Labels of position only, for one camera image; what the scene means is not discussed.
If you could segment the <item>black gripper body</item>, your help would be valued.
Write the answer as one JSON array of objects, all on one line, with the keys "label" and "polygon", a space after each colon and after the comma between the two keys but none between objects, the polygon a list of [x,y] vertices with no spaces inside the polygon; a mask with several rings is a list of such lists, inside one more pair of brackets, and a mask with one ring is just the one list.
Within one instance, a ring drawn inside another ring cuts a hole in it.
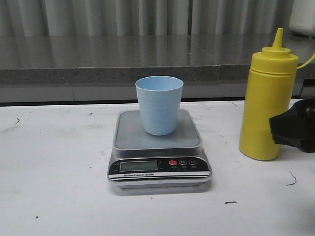
[{"label": "black gripper body", "polygon": [[305,153],[315,151],[315,100],[297,101],[286,112],[269,119],[275,144],[298,148]]}]

